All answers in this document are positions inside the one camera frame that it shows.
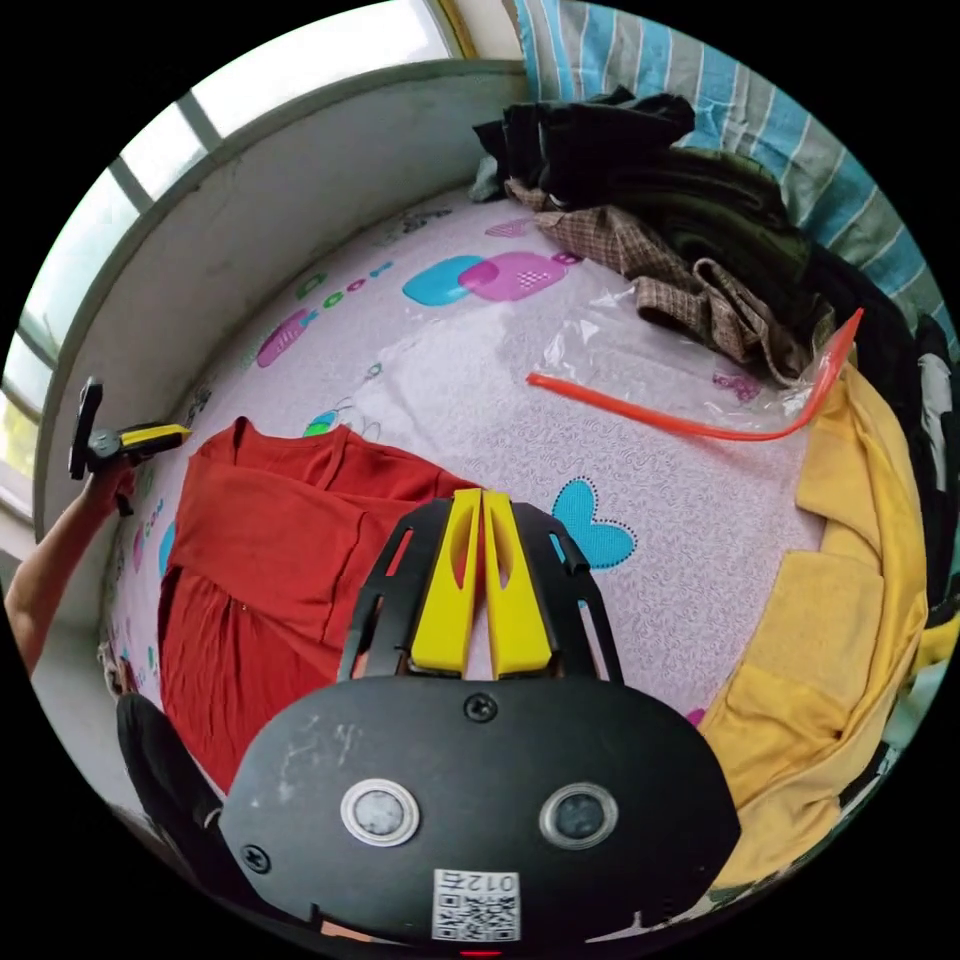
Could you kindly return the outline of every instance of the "clear plastic bag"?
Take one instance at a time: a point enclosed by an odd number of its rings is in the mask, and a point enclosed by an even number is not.
[[[816,415],[853,349],[858,310],[784,388],[637,316],[632,290],[564,319],[527,382],[651,426],[721,440],[777,440]]]

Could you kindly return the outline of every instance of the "yellow cloth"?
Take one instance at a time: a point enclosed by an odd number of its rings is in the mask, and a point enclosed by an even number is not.
[[[810,428],[797,506],[826,518],[817,553],[783,560],[760,625],[700,730],[742,836],[715,882],[788,866],[838,822],[927,619],[916,482],[889,406],[847,366]]]
[[[913,661],[913,668],[910,670],[911,679],[926,667],[949,660],[956,649],[958,634],[960,634],[960,613],[952,620],[940,624],[939,627],[929,627],[924,630],[920,636],[920,646]]]

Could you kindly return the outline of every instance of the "red shirt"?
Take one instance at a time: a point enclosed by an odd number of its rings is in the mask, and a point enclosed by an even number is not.
[[[335,679],[401,517],[470,486],[346,427],[286,439],[240,418],[190,458],[160,588],[161,694],[222,790],[267,722]]]

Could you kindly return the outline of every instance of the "blue striped fabric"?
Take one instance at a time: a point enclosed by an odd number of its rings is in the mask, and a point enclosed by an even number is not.
[[[919,247],[876,183],[792,97],[725,53],[633,14],[576,0],[515,0],[537,100],[582,100],[623,84],[685,96],[697,116],[684,146],[762,163],[814,240],[860,267],[916,326],[929,313],[960,359],[957,332]]]

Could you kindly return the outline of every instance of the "screw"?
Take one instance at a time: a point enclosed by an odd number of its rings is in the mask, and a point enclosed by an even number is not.
[[[497,715],[497,704],[488,693],[472,693],[463,704],[463,712],[474,723],[487,723]]]
[[[240,856],[243,857],[243,862],[247,865],[247,868],[254,873],[263,874],[270,872],[270,858],[260,847],[248,843],[243,850],[240,851]]]

